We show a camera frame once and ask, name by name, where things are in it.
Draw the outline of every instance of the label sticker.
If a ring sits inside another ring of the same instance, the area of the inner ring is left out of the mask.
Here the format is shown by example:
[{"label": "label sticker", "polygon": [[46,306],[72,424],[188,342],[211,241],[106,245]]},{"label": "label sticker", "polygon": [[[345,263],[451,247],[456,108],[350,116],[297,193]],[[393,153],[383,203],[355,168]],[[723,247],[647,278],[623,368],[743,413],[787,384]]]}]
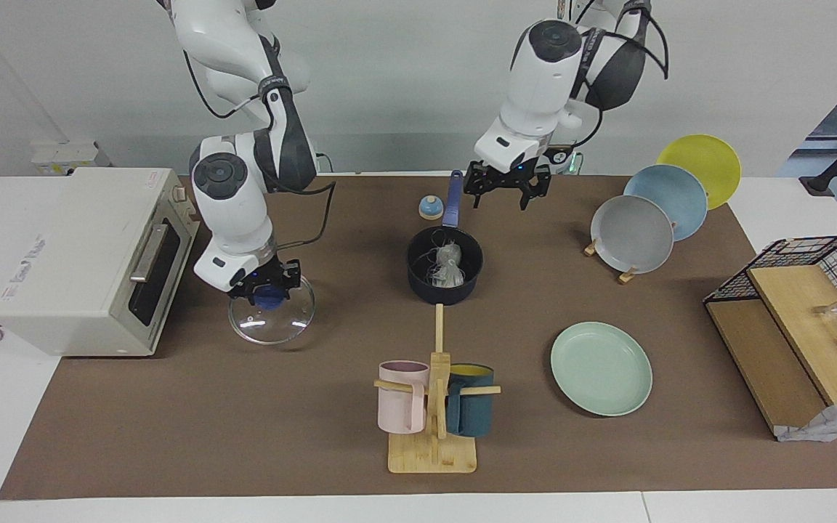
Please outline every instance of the label sticker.
[{"label": "label sticker", "polygon": [[31,248],[28,249],[27,254],[21,257],[21,260],[17,263],[17,268],[9,279],[9,285],[6,285],[6,288],[3,289],[2,295],[0,295],[1,301],[11,301],[17,295],[17,292],[21,288],[21,283],[28,278],[28,275],[34,268],[34,261],[44,252],[46,246],[47,239],[44,238],[44,235],[37,235],[34,238],[34,242]]},{"label": "label sticker", "polygon": [[147,175],[147,186],[150,189],[153,189],[157,186],[157,182],[160,181],[160,171],[159,170],[152,170],[149,175]]}]

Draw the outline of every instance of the white wall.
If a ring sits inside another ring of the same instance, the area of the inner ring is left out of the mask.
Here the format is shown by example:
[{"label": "white wall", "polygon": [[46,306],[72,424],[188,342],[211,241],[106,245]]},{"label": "white wall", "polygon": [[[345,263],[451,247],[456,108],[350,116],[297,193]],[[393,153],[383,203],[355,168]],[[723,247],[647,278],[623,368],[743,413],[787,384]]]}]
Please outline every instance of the white wall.
[{"label": "white wall", "polygon": [[[182,171],[203,136],[246,130],[243,116],[206,115],[153,0],[4,5],[7,64],[66,136],[97,140],[116,165]],[[466,166],[518,34],[555,10],[555,0],[282,0],[269,13],[312,66],[297,100],[319,149],[339,170],[382,170]],[[737,148],[745,174],[770,176],[837,102],[837,1],[657,0],[654,13],[671,80],[647,66],[632,102],[584,146],[585,172],[634,172],[671,139],[706,132]],[[47,133],[0,81],[0,174],[33,172],[31,139]]]}]

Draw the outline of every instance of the mug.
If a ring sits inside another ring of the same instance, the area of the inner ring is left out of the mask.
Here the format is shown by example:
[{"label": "mug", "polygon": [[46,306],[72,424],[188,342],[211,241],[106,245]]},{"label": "mug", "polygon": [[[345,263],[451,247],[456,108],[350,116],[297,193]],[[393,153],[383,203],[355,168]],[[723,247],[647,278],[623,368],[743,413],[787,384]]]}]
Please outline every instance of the mug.
[{"label": "mug", "polygon": [[461,395],[465,387],[485,387],[493,384],[493,370],[486,365],[456,363],[451,365],[448,380],[448,406],[445,420],[448,433],[466,437],[489,434],[493,424],[493,397],[491,394]]},{"label": "mug", "polygon": [[376,424],[390,434],[415,434],[425,430],[425,388],[428,365],[421,361],[392,360],[379,364],[379,378],[412,385],[412,393],[379,387]]}]

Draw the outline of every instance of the oven window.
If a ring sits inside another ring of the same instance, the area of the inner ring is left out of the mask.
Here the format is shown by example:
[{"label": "oven window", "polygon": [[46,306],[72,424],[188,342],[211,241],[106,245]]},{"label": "oven window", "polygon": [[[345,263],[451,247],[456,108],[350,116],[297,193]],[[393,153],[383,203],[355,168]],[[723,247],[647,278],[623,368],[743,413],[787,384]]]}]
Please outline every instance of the oven window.
[{"label": "oven window", "polygon": [[166,223],[166,235],[160,244],[160,251],[157,252],[157,261],[154,262],[147,281],[134,285],[134,292],[129,300],[129,311],[135,315],[144,325],[150,325],[153,313],[160,304],[160,295],[163,293],[163,286],[166,285],[170,270],[173,269],[173,261],[179,251],[179,235],[169,219],[163,219]]}]

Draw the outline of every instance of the blue pot handle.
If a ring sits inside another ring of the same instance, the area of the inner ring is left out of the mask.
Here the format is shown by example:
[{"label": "blue pot handle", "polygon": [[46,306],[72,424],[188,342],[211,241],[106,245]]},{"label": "blue pot handle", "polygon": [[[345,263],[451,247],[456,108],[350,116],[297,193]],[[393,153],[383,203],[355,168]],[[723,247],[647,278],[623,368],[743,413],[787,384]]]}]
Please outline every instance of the blue pot handle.
[{"label": "blue pot handle", "polygon": [[442,225],[445,227],[458,226],[458,219],[461,215],[461,192],[464,188],[464,173],[459,170],[452,170],[448,181],[448,206],[445,207],[445,218]]}]

